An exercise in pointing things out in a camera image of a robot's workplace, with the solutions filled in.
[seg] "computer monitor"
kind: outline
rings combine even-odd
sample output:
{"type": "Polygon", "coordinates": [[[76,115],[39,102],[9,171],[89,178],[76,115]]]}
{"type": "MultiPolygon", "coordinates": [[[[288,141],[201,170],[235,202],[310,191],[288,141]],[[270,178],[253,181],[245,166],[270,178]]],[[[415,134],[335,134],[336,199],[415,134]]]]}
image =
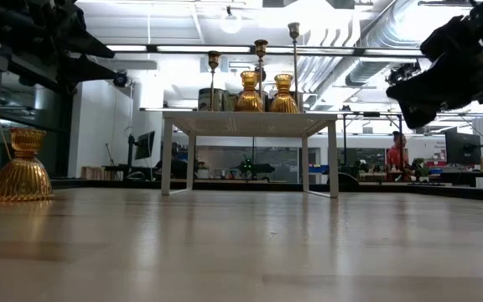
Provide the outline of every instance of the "computer monitor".
{"type": "Polygon", "coordinates": [[[480,164],[480,136],[447,132],[444,139],[447,164],[480,164]]]}
{"type": "Polygon", "coordinates": [[[154,143],[154,134],[155,132],[152,131],[151,133],[139,136],[137,142],[138,149],[135,151],[135,159],[145,159],[150,157],[154,143]]]}

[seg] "table top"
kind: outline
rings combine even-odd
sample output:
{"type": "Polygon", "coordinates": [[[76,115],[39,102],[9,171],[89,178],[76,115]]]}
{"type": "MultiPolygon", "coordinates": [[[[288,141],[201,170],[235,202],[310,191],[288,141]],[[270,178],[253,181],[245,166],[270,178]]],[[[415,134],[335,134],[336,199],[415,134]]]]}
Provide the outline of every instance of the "table top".
{"type": "Polygon", "coordinates": [[[184,133],[197,136],[302,138],[336,121],[335,114],[272,112],[164,112],[184,133]]]}

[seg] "person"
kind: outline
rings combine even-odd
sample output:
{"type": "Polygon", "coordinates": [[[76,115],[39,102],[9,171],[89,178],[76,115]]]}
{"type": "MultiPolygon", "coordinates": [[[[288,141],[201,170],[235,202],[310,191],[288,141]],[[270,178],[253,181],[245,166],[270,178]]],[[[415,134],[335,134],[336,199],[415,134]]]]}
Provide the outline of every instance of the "person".
{"type": "Polygon", "coordinates": [[[387,165],[390,167],[389,171],[391,171],[392,168],[395,168],[398,171],[400,170],[400,148],[402,148],[403,170],[407,175],[412,175],[413,171],[410,169],[408,154],[405,150],[407,142],[405,135],[400,135],[400,132],[395,131],[392,133],[392,140],[394,144],[387,152],[387,165]]]}

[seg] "white table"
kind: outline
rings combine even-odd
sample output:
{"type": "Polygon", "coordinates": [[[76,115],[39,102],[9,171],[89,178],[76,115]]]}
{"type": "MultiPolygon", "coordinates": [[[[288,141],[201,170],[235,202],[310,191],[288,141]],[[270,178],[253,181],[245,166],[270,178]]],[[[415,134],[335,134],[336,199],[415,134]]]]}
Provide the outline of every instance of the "white table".
{"type": "Polygon", "coordinates": [[[164,150],[161,175],[162,195],[170,195],[193,189],[193,163],[195,161],[195,140],[198,136],[255,137],[255,138],[301,138],[303,191],[336,198],[339,195],[339,175],[336,152],[335,114],[288,114],[252,112],[164,112],[164,150]],[[171,191],[171,151],[173,126],[189,136],[187,187],[171,191]],[[309,190],[309,143],[308,138],[328,128],[328,164],[330,194],[309,190]]]}

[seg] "ceiling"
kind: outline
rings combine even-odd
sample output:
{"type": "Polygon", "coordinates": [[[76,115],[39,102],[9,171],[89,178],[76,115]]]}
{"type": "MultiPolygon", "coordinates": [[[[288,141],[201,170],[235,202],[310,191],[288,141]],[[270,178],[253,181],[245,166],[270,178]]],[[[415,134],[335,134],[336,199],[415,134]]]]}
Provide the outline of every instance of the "ceiling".
{"type": "MultiPolygon", "coordinates": [[[[368,29],[391,0],[356,0],[355,9],[334,9],[327,0],[286,0],[290,3],[286,7],[266,8],[264,1],[269,0],[80,0],[76,4],[85,12],[87,30],[105,44],[251,45],[257,39],[266,39],[270,45],[291,45],[287,24],[298,21],[302,32],[299,45],[377,47],[381,42],[382,47],[415,47],[423,37],[456,14],[455,9],[445,8],[437,11],[423,8],[419,14],[418,0],[397,0],[396,8],[389,11],[401,14],[388,16],[389,12],[384,13],[382,19],[368,29]],[[227,5],[231,6],[231,17],[227,17],[227,5]],[[433,22],[422,22],[426,13],[433,22]],[[396,44],[388,44],[385,39],[370,40],[373,38],[370,30],[382,30],[377,27],[384,28],[388,23],[394,25],[392,34],[403,39],[396,44]],[[413,32],[406,32],[404,27],[413,32]],[[368,34],[360,39],[367,29],[368,34]]],[[[115,61],[128,60],[143,62],[143,66],[150,60],[158,63],[164,99],[169,105],[186,107],[195,102],[196,107],[199,89],[210,85],[205,55],[117,54],[114,60],[104,63],[109,66],[115,61]]],[[[239,92],[242,89],[240,72],[254,68],[257,57],[223,55],[221,60],[215,87],[239,92]]],[[[346,103],[360,111],[399,111],[396,102],[385,95],[387,83],[384,81],[389,68],[399,63],[400,60],[378,64],[360,63],[357,58],[301,57],[299,89],[307,96],[316,96],[311,98],[315,102],[305,106],[311,110],[338,110],[346,103]],[[368,69],[361,69],[365,66],[375,72],[369,74],[362,86],[348,86],[345,81],[348,73],[365,72],[368,69]]],[[[267,55],[264,66],[267,72],[265,91],[273,90],[276,74],[293,74],[292,57],[267,55]]]]}

